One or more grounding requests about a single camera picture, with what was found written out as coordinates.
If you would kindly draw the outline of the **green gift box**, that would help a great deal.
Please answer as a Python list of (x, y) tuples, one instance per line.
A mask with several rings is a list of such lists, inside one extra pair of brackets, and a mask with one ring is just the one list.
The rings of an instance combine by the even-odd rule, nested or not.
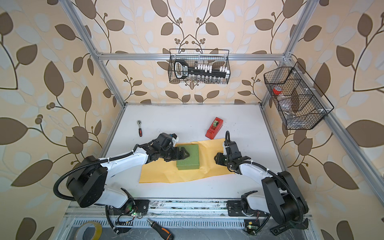
[(200, 168), (199, 145), (179, 145), (180, 148), (185, 148), (189, 156), (183, 160), (177, 160), (178, 170), (197, 170)]

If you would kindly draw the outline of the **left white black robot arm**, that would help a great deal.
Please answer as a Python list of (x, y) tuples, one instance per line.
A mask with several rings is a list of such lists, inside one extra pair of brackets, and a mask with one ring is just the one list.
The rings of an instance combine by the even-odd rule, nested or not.
[(190, 153), (186, 148), (176, 145), (178, 139), (176, 134), (162, 133), (149, 143), (135, 145), (133, 150), (124, 154), (100, 159), (89, 156), (76, 168), (59, 177), (53, 192), (60, 199), (77, 202), (81, 208), (105, 206), (107, 221), (119, 235), (122, 230), (112, 223), (109, 208), (118, 210), (121, 216), (130, 215), (137, 208), (134, 198), (126, 189), (107, 187), (106, 181), (123, 171), (158, 159), (171, 162), (188, 158)]

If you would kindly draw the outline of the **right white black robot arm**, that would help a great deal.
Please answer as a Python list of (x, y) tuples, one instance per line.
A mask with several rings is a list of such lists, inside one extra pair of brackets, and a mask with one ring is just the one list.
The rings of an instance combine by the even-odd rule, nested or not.
[(289, 172), (274, 173), (250, 157), (242, 156), (236, 142), (231, 141), (229, 132), (226, 132), (223, 146), (223, 153), (217, 153), (214, 158), (216, 164), (227, 167), (231, 173), (250, 178), (263, 188), (262, 192), (243, 194), (239, 201), (228, 201), (229, 216), (255, 217), (264, 213), (266, 218), (259, 226), (246, 226), (251, 235), (260, 232), (270, 218), (278, 223), (270, 229), (275, 236), (289, 229), (305, 230), (309, 227), (309, 220), (305, 218), (309, 211), (308, 204)]

